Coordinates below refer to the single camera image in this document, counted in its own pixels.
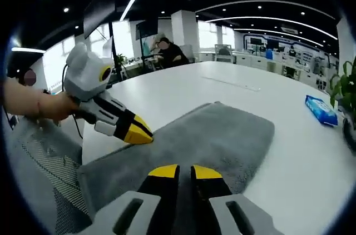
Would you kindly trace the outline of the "person's left hand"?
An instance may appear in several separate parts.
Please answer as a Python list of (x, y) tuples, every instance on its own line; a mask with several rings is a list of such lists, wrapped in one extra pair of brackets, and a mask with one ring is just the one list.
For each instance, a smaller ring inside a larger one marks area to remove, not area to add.
[(54, 121), (64, 120), (79, 109), (66, 92), (55, 95), (41, 93), (37, 104), (39, 115)]

